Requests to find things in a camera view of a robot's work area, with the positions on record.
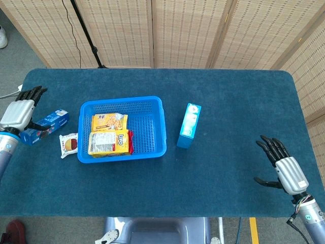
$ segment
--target gray carpet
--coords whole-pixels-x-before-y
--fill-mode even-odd
[[[26,74],[34,68],[44,68],[40,59],[14,28],[0,10],[0,25],[7,32],[8,46],[0,49],[0,96],[17,90]],[[0,100],[0,118],[8,104],[14,98]],[[17,217],[1,217],[0,233],[6,225]],[[23,217],[20,219],[26,226],[26,237],[29,244],[83,244],[94,243],[101,237],[104,229],[104,218],[69,218],[69,217]],[[238,218],[225,218],[224,237],[226,244],[235,244],[238,231]],[[258,218],[257,228],[261,244],[304,244],[299,234],[286,225],[287,218]],[[306,229],[297,219],[295,223],[304,233]],[[212,236],[218,236],[217,219],[211,219]],[[251,243],[249,219],[244,218],[240,234],[240,243]]]

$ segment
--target basket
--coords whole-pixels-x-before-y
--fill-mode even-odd
[[[128,156],[93,158],[88,154],[91,117],[97,113],[127,114],[127,129],[134,132],[134,153]],[[78,128],[78,159],[82,163],[157,158],[165,154],[166,126],[163,103],[159,97],[137,97],[97,100],[80,108]]]

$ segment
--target robotic hand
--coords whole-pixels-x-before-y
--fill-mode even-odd
[[[262,186],[284,189],[293,196],[292,203],[295,212],[287,221],[291,227],[298,231],[306,243],[309,243],[303,233],[293,224],[299,215],[315,244],[325,243],[325,213],[322,212],[315,199],[307,194],[308,180],[294,157],[291,157],[281,141],[275,138],[261,136],[265,142],[256,141],[266,153],[272,166],[278,174],[278,181],[265,181],[258,177],[254,180]]]
[[[37,125],[31,121],[31,115],[46,88],[37,86],[22,91],[16,100],[7,107],[0,121],[0,181],[19,141],[19,133],[26,129],[45,131],[50,127]]]

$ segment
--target white snack package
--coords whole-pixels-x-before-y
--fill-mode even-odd
[[[65,158],[69,154],[78,152],[78,133],[68,135],[60,135],[61,158]]]

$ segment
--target blue table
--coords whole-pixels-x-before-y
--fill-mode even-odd
[[[0,186],[0,215],[289,216],[291,197],[253,177],[275,180],[255,144],[277,137],[304,170],[312,193],[325,197],[292,77],[283,71],[167,69],[36,69],[23,89],[48,88],[34,121],[58,108],[70,121],[34,146],[21,144]],[[157,159],[82,164],[60,158],[59,135],[77,132],[89,100],[161,98],[167,152]],[[176,147],[188,102],[202,106],[190,149]]]

